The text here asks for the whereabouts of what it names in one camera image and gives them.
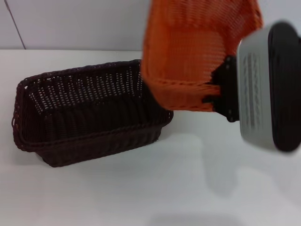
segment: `wicker basket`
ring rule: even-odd
[[[208,85],[241,39],[262,27],[256,0],[152,0],[142,73],[154,97],[169,110],[212,111],[219,95]]]
[[[52,167],[155,142],[173,112],[161,108],[140,77],[140,61],[43,73],[19,83],[14,141]]]

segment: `white wall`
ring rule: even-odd
[[[301,35],[300,0],[258,0],[265,24],[279,19],[291,21]]]
[[[3,0],[0,0],[0,49],[23,49],[14,22]]]
[[[149,0],[8,3],[27,49],[142,49]]]

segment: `woven basket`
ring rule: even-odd
[[[154,97],[169,110],[212,111],[219,95],[208,85],[241,39],[262,27],[256,0],[152,0],[142,72]]]
[[[14,141],[52,167],[155,142],[173,112],[140,77],[140,61],[43,73],[17,87]]]

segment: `basket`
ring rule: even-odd
[[[158,103],[169,110],[212,111],[219,95],[206,84],[239,42],[262,27],[256,0],[153,0],[142,73]]]
[[[173,112],[140,77],[140,61],[43,73],[17,86],[14,141],[52,167],[155,142]]]

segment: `orange wicker basket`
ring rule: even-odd
[[[256,0],[153,0],[142,72],[156,100],[169,110],[212,111],[219,95],[206,84],[242,38],[262,27]]]

